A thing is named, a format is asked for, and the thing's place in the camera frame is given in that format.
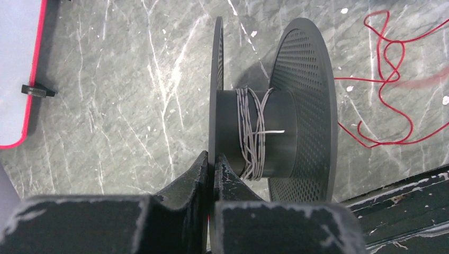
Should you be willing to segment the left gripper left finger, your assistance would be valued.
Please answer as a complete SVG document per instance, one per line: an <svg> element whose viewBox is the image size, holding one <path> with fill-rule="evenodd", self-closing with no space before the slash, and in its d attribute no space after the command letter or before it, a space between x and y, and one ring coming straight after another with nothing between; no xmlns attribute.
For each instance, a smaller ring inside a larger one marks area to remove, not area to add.
<svg viewBox="0 0 449 254"><path fill-rule="evenodd" d="M1 253L205 253L208 154L155 194L41 195L1 232Z"/></svg>

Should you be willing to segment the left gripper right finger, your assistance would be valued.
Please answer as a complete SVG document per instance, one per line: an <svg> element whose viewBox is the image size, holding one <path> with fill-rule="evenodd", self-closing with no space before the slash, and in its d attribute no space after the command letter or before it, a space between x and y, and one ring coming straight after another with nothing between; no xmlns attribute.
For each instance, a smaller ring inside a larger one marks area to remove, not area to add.
<svg viewBox="0 0 449 254"><path fill-rule="evenodd" d="M335 203L267 202L215 161L213 253L366 253L361 226Z"/></svg>

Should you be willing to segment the grey cable spool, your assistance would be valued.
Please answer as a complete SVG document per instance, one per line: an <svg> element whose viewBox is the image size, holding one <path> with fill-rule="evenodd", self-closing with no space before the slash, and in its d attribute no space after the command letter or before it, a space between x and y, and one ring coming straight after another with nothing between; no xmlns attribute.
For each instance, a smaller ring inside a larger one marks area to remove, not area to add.
<svg viewBox="0 0 449 254"><path fill-rule="evenodd" d="M324 39L306 18L291 21L268 87L224 88L224 25L215 22L209 106L210 240L217 156L267 202L330 203L337 160L334 76Z"/></svg>

